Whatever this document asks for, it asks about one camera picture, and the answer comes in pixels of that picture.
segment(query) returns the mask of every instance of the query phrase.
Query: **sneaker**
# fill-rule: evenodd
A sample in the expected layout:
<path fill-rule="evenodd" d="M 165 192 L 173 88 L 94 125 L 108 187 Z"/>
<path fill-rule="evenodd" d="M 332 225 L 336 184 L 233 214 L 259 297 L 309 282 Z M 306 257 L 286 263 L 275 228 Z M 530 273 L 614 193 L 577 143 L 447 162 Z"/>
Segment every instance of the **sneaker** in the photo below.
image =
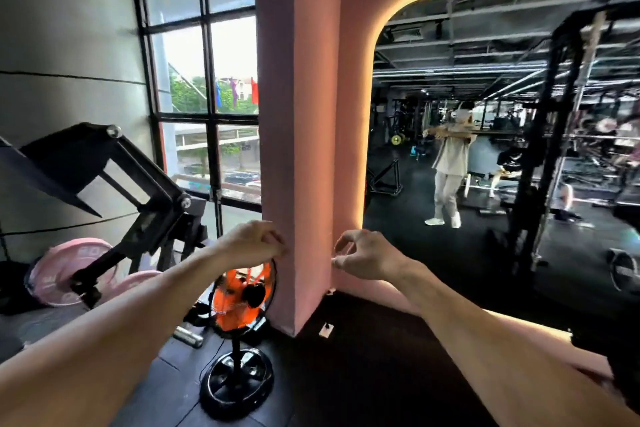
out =
<path fill-rule="evenodd" d="M 462 220 L 460 220 L 460 213 L 455 213 L 451 217 L 451 228 L 460 228 L 462 226 Z"/>
<path fill-rule="evenodd" d="M 430 227 L 435 225 L 444 225 L 444 220 L 441 220 L 440 218 L 431 218 L 430 220 L 424 220 L 424 224 L 429 225 Z"/>

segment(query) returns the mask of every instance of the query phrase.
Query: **red flag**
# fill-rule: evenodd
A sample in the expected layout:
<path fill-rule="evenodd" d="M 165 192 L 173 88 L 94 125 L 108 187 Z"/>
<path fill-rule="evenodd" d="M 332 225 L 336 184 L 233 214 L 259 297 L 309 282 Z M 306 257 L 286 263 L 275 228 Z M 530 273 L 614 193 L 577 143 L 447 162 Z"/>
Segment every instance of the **red flag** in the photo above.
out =
<path fill-rule="evenodd" d="M 260 100 L 258 99 L 258 83 L 256 83 L 253 78 L 251 78 L 251 102 L 253 105 L 260 104 Z"/>

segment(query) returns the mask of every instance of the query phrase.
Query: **pink weight plate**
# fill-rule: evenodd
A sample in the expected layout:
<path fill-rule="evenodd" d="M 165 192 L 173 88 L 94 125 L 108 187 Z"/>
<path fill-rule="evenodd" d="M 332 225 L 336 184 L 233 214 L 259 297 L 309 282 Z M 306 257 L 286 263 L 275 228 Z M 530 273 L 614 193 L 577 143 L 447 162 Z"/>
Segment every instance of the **pink weight plate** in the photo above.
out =
<path fill-rule="evenodd" d="M 67 285 L 68 279 L 111 249 L 98 238 L 79 238 L 51 248 L 36 262 L 28 277 L 28 287 L 38 301 L 54 307 L 77 304 L 80 297 Z M 104 289 L 115 276 L 114 267 L 98 279 L 98 290 Z"/>
<path fill-rule="evenodd" d="M 150 278 L 153 278 L 156 275 L 160 275 L 161 273 L 162 272 L 158 270 L 144 270 L 142 272 L 135 272 L 131 275 L 127 275 L 121 282 L 113 284 L 104 291 L 104 293 L 102 294 L 102 298 L 100 299 L 100 304 L 110 301 L 114 297 L 127 292 L 129 289 L 133 289 L 134 287 L 139 286 L 145 280 L 149 280 Z"/>

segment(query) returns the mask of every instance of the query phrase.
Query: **window frame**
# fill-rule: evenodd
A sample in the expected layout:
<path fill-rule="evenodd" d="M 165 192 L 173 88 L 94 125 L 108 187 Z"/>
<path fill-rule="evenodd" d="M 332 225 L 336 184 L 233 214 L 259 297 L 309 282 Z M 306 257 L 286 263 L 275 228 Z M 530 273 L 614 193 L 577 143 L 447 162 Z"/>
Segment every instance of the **window frame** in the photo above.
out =
<path fill-rule="evenodd" d="M 156 164 L 165 169 L 164 153 L 162 145 L 162 123 L 203 123 L 206 126 L 207 152 L 209 155 L 209 193 L 184 189 L 194 197 L 200 197 L 213 203 L 216 207 L 216 234 L 223 234 L 222 206 L 231 206 L 244 210 L 262 213 L 260 203 L 250 203 L 232 197 L 222 196 L 222 178 L 220 172 L 220 143 L 218 141 L 218 125 L 220 124 L 246 124 L 259 127 L 259 115 L 251 114 L 218 114 L 216 113 L 215 88 L 216 73 L 213 63 L 213 42 L 211 38 L 211 25 L 220 21 L 229 21 L 245 17 L 255 16 L 255 6 L 240 9 L 225 10 L 210 13 L 209 0 L 200 1 L 200 15 L 196 17 L 166 22 L 162 24 L 149 24 L 149 11 L 147 0 L 134 0 L 136 7 L 136 19 L 140 45 L 142 50 L 145 81 L 147 83 L 147 97 L 149 102 L 150 126 L 152 130 L 152 143 L 154 146 L 154 160 Z M 200 27 L 204 47 L 205 82 L 207 86 L 207 112 L 206 113 L 167 113 L 159 111 L 159 90 L 156 75 L 156 59 L 152 36 L 188 27 Z"/>

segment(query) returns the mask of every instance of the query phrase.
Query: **beige t-shirt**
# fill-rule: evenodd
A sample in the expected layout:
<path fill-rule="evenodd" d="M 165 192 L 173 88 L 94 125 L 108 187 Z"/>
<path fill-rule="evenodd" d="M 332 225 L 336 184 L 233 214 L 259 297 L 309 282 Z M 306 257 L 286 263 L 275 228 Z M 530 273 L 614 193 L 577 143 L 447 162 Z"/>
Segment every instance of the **beige t-shirt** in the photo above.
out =
<path fill-rule="evenodd" d="M 448 123 L 444 127 L 448 131 L 468 132 L 476 130 L 472 123 Z M 445 174 L 455 176 L 467 175 L 467 164 L 469 161 L 469 146 L 476 140 L 472 135 L 469 139 L 459 139 L 457 137 L 447 137 L 440 145 L 440 151 L 433 163 L 433 169 Z"/>

